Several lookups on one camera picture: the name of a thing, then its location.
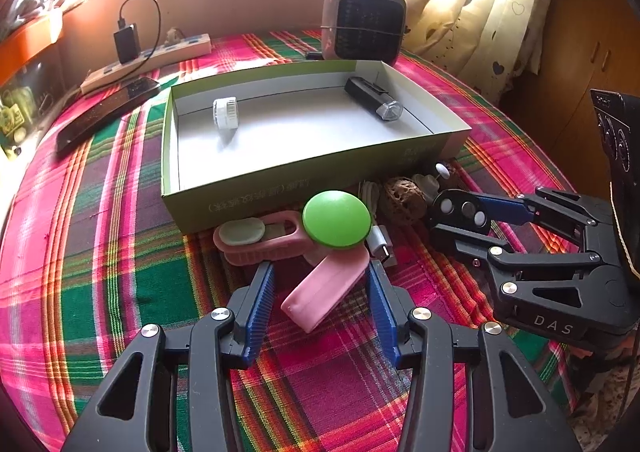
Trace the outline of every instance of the table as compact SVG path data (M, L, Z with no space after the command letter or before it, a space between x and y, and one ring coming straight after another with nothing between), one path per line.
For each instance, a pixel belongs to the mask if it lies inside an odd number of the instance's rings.
M180 81L283 64L319 50L319 32L272 32L213 41L212 53L149 76ZM570 188L556 167L476 92L417 57L396 69L472 127L453 166L472 191L515 196L536 186ZM146 323L178 327L225 305L248 276L220 257L212 231L182 236L160 197L163 91L98 132L62 162L56 132L106 93L80 99L47 133L27 170L0 255L0 374L18 410L52 451L127 343ZM543 229L494 226L518 251L570 251ZM430 248L421 225L393 228L402 263L389 272L449 322L478 326L492 308L463 265ZM277 297L255 366L234 373L242 438L249 451L394 451L409 372L382 355L362 286L311 335L277 306L308 272L300 258L276 263ZM578 394L564 346L509 329L555 399L571 411ZM455 374L452 450L465 441L465 380ZM186 374L178 393L178 440L189 449Z

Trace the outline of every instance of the black wire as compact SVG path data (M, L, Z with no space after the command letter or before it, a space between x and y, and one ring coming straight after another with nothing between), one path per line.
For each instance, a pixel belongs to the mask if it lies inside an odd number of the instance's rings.
M626 400L629 397L629 390L631 389L631 381L634 377L634 369L638 362L638 344L640 343L640 327L636 327L636 336L634 338L634 348L631 350L631 363L629 364L629 372L626 375L625 392L622 395L622 401L620 402L620 409L618 411L618 417L616 423L620 421L622 415L625 413Z
M108 86L111 86L111 85L116 85L117 83L120 83L122 80L125 80L130 75L132 75L134 72L137 72L138 70L140 70L140 68L143 65L145 65L149 61L149 59L154 55L154 53L156 52L156 49L158 49L158 45L160 43L160 33L162 31L162 13L160 12L160 5L158 4L158 1L157 0L153 0L153 1L154 1L154 4L156 5L156 10L158 10L158 35L156 36L156 43L155 43L153 49L151 49L151 52L146 56L146 58L144 60L142 60L140 62L140 64L138 64L136 67L134 67L129 72L127 72L127 74L122 75L121 77L119 77L114 82L105 83L104 85L101 85L101 86L98 86L98 87L92 89L85 96L87 96L89 94L95 94L97 91L102 90L105 87L108 87ZM124 8L124 5L127 2L129 2L129 0L125 0L122 3L122 5L120 6L120 11L118 12L118 16L119 16L120 19L122 19L122 8Z

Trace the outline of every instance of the wooden cabinet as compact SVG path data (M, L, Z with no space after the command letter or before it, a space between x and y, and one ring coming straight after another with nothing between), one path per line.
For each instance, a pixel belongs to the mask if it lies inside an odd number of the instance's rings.
M608 197L590 88L640 95L640 22L626 0L552 0L540 74L500 102L580 193Z

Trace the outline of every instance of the green cap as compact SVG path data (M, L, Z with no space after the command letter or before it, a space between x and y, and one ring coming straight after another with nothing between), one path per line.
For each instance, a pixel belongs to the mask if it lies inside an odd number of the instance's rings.
M371 229L371 215L356 196L329 190L311 197L302 212L305 230L314 241L328 247L351 247Z

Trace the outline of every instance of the green box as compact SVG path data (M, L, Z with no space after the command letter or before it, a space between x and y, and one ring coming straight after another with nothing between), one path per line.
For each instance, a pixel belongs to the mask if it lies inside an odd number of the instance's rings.
M404 105L384 122L344 91L352 76ZM235 96L239 128L213 122ZM235 70L172 87L162 128L162 199L192 233L454 157L469 126L430 93L377 61L332 60Z

